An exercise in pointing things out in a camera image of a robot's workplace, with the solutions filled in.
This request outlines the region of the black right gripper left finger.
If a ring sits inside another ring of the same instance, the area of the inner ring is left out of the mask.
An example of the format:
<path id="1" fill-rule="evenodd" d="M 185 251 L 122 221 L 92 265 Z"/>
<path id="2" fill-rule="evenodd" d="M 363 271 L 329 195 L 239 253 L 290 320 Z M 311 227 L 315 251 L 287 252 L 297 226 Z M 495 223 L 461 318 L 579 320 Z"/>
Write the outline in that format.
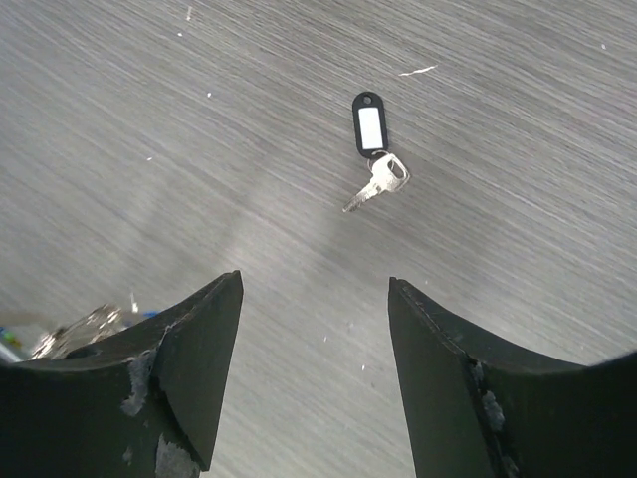
<path id="1" fill-rule="evenodd" d="M 1 368 L 5 477 L 197 477 L 212 463 L 239 271 L 63 358 Z"/>

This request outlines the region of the bunch of silver keys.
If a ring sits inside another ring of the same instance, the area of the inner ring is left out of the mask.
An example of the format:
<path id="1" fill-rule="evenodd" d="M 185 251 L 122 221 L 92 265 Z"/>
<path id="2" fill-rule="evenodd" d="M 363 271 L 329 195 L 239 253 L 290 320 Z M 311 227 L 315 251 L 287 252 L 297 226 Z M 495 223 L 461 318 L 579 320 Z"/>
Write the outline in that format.
<path id="1" fill-rule="evenodd" d="M 129 308 L 104 304 L 77 321 L 43 335 L 31 352 L 31 359 L 61 359 L 142 322 L 146 313 L 131 297 Z"/>

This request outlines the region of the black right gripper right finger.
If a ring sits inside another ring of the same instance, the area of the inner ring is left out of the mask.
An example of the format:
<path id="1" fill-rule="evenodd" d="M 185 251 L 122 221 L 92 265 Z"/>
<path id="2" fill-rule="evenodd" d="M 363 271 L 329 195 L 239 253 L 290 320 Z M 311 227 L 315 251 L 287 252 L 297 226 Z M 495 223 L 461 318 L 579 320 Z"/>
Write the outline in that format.
<path id="1" fill-rule="evenodd" d="M 419 477 L 632 477 L 636 357 L 509 342 L 391 278 L 390 335 Z"/>

